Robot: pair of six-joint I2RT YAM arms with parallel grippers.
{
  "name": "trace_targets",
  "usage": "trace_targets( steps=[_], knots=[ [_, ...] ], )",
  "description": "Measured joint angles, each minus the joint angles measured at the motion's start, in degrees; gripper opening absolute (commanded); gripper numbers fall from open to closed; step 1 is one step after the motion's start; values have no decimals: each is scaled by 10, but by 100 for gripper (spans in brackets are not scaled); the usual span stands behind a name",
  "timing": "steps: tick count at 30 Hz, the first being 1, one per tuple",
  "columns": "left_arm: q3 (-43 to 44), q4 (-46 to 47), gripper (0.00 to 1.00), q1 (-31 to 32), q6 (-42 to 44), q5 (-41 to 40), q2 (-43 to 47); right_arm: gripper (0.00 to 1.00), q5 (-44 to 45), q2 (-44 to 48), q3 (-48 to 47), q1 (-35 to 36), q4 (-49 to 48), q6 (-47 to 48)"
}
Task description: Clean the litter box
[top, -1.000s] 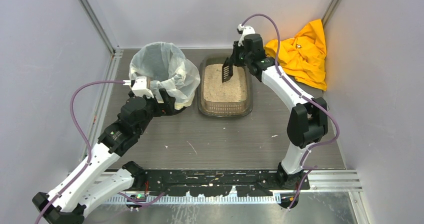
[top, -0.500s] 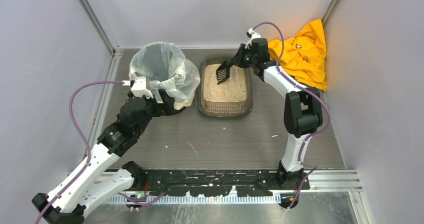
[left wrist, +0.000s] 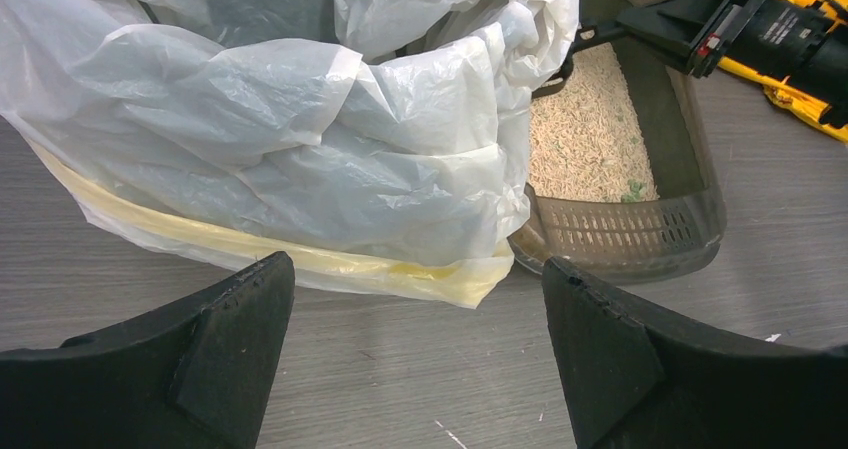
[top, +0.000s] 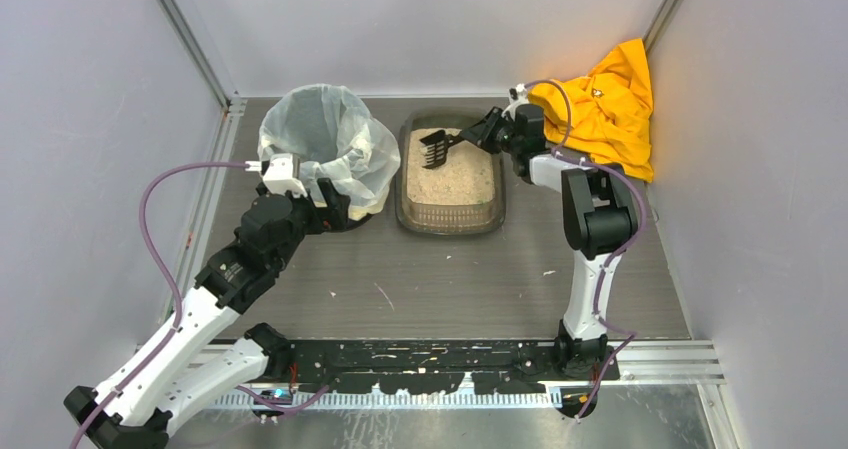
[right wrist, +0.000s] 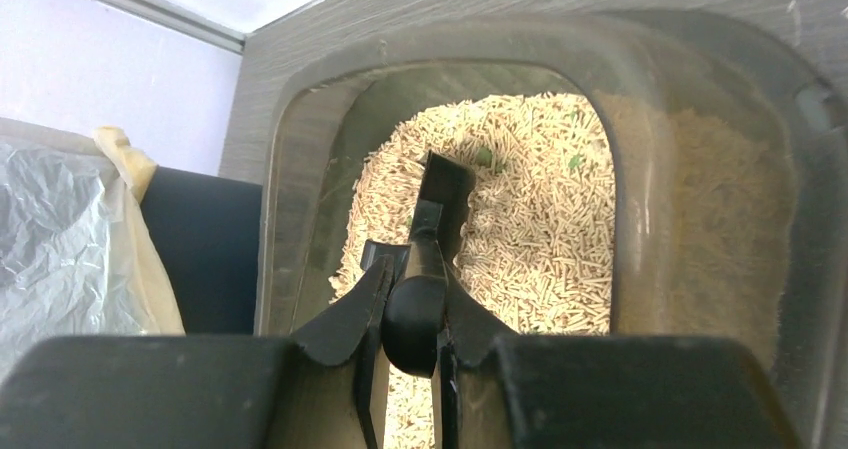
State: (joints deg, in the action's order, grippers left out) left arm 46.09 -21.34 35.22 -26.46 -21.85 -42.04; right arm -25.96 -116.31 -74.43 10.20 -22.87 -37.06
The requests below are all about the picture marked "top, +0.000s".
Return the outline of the black litter scoop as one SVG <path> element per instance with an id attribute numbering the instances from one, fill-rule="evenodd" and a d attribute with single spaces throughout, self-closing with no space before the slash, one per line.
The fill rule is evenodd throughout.
<path id="1" fill-rule="evenodd" d="M 419 142 L 425 147 L 423 168 L 433 170 L 447 162 L 452 147 L 467 142 L 467 139 L 461 133 L 449 134 L 446 129 L 438 129 L 420 138 Z"/>

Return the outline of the brown plastic litter box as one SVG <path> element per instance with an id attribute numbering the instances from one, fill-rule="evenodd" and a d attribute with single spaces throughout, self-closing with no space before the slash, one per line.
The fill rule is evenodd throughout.
<path id="1" fill-rule="evenodd" d="M 440 130 L 456 136 L 485 114 L 480 109 L 427 108 L 412 113 L 401 126 L 395 213 L 404 228 L 419 234 L 464 236 L 502 226 L 506 195 L 500 156 L 462 142 L 449 150 L 443 165 L 427 169 L 427 148 L 421 142 Z"/>

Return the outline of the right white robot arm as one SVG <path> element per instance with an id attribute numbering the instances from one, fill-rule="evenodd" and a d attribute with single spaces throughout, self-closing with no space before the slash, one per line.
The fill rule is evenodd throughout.
<path id="1" fill-rule="evenodd" d="M 544 135 L 541 107 L 492 108 L 459 134 L 489 154 L 507 154 L 526 182 L 561 197 L 566 242 L 573 250 L 570 299 L 551 358 L 565 373 L 599 370 L 610 350 L 607 308 L 617 266 L 642 226 L 633 184 L 617 165 L 568 154 Z"/>

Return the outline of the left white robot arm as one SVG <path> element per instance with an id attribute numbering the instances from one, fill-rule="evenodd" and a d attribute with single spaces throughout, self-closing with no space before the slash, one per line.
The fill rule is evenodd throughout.
<path id="1" fill-rule="evenodd" d="M 309 235 L 343 232 L 351 199 L 317 182 L 324 201 L 264 190 L 242 215 L 233 241 L 214 253 L 174 313 L 112 376 L 77 386 L 64 405 L 98 448 L 163 448 L 205 405 L 257 378 L 296 372 L 291 342 L 267 323 L 224 354 L 184 375 L 189 362 L 276 283 Z"/>

